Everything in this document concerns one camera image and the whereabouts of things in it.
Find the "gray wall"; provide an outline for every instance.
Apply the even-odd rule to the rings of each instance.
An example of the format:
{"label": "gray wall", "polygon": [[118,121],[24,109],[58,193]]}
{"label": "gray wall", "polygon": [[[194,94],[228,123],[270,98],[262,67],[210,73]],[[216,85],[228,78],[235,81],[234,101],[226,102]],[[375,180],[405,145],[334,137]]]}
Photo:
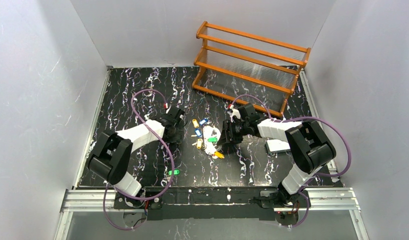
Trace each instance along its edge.
{"label": "gray wall", "polygon": [[[371,239],[409,239],[409,1],[338,0],[305,69]],[[345,165],[338,138],[337,162]]]}
{"label": "gray wall", "polygon": [[192,66],[203,21],[311,47],[334,0],[71,0],[106,65]]}
{"label": "gray wall", "polygon": [[105,78],[69,0],[0,1],[0,239],[53,239]]}

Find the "wooden rack shelf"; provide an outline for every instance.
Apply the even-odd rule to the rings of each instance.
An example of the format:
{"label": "wooden rack shelf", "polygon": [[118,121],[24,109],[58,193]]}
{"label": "wooden rack shelf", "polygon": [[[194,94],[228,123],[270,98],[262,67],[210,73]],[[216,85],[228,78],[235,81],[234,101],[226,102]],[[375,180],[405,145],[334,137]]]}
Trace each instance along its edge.
{"label": "wooden rack shelf", "polygon": [[[294,93],[299,73],[308,62],[311,48],[304,48],[266,37],[203,22],[196,33],[202,47],[194,60],[199,72],[192,87],[228,100],[234,93],[222,93],[223,83],[202,81],[206,70],[220,72],[242,81],[240,84],[255,88],[265,86],[272,105],[271,114],[281,117],[287,99]],[[238,100],[240,104],[247,101]],[[265,111],[262,106],[254,105]]]}

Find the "yellow key tag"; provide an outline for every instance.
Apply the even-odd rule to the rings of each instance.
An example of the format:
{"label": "yellow key tag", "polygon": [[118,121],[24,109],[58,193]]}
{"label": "yellow key tag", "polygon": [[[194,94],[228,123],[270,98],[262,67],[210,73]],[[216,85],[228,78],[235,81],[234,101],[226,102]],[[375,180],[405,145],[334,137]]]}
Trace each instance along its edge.
{"label": "yellow key tag", "polygon": [[220,159],[225,158],[225,156],[224,156],[222,153],[218,152],[218,151],[216,151],[216,152],[214,153],[214,155],[217,156],[217,157],[220,158]]}
{"label": "yellow key tag", "polygon": [[197,149],[202,149],[203,140],[201,138],[197,139]]}
{"label": "yellow key tag", "polygon": [[192,125],[194,126],[194,128],[197,129],[198,127],[200,127],[199,122],[197,121],[197,119],[193,119],[191,121],[192,121]]}

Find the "clear plastic panel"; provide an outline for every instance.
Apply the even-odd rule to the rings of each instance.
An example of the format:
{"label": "clear plastic panel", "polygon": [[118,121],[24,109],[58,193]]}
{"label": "clear plastic panel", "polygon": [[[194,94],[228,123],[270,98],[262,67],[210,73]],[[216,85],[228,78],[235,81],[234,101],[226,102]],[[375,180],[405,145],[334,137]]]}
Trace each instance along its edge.
{"label": "clear plastic panel", "polygon": [[[286,98],[286,94],[281,91],[210,69],[205,72],[197,84],[231,97],[250,94],[259,98],[270,110],[277,112],[281,111],[281,107]],[[241,99],[252,104],[261,105],[250,97],[243,97]]]}
{"label": "clear plastic panel", "polygon": [[295,64],[290,63],[290,62],[281,61],[281,60],[278,60],[278,59],[275,59],[275,58],[272,58],[272,57],[269,57],[269,56],[261,55],[261,54],[254,53],[254,52],[251,52],[251,51],[246,51],[246,50],[236,48],[236,47],[233,47],[233,46],[224,45],[224,44],[217,43],[217,42],[214,42],[214,41],[207,41],[207,45],[210,46],[210,47],[214,47],[214,48],[217,48],[217,49],[222,49],[222,50],[234,53],[234,54],[239,54],[239,55],[242,55],[242,56],[245,56],[245,57],[260,60],[260,61],[267,62],[267,63],[270,63],[270,64],[275,64],[275,65],[278,65],[278,66],[296,67],[296,69],[298,67],[298,65],[295,65]]}
{"label": "clear plastic panel", "polygon": [[296,76],[295,74],[276,70],[210,50],[206,50],[204,55],[206,56],[206,59],[201,59],[200,61],[209,65],[223,68],[234,73],[262,80],[287,89],[291,89],[293,87],[293,80]]}

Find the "white block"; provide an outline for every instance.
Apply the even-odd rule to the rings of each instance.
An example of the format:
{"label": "white block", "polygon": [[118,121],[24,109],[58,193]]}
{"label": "white block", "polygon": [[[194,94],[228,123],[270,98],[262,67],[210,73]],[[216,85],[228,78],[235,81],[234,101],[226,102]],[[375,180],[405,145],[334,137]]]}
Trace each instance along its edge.
{"label": "white block", "polygon": [[296,164],[294,164],[288,175],[284,178],[284,180],[282,180],[282,185],[289,194],[295,194],[298,192],[299,188],[303,186],[311,177],[313,177],[314,174],[321,168],[322,166],[318,167],[310,174],[307,174],[306,172],[300,170]]}
{"label": "white block", "polygon": [[[145,122],[153,131],[163,137],[165,127],[156,120],[147,120]],[[121,130],[116,132],[120,137],[124,139],[129,139],[132,142],[132,152],[139,149],[140,147],[158,140],[158,138],[151,133],[144,124],[140,124],[129,129]]]}
{"label": "white block", "polygon": [[297,127],[300,124],[302,124],[301,121],[274,122],[271,119],[266,119],[257,125],[257,129],[263,138],[278,139],[287,142],[286,130]]}
{"label": "white block", "polygon": [[229,117],[231,118],[231,122],[234,122],[234,120],[233,120],[233,117],[234,117],[234,116],[236,116],[238,119],[241,118],[240,112],[239,112],[237,109],[235,109],[235,108],[233,108],[233,109],[232,109],[232,112],[229,112],[228,114],[229,114]]}
{"label": "white block", "polygon": [[279,139],[270,139],[266,141],[266,144],[268,145],[269,153],[280,153],[290,150],[290,144]]}
{"label": "white block", "polygon": [[128,172],[125,172],[122,180],[120,180],[114,186],[125,194],[131,196],[137,195],[141,189],[141,184]]}

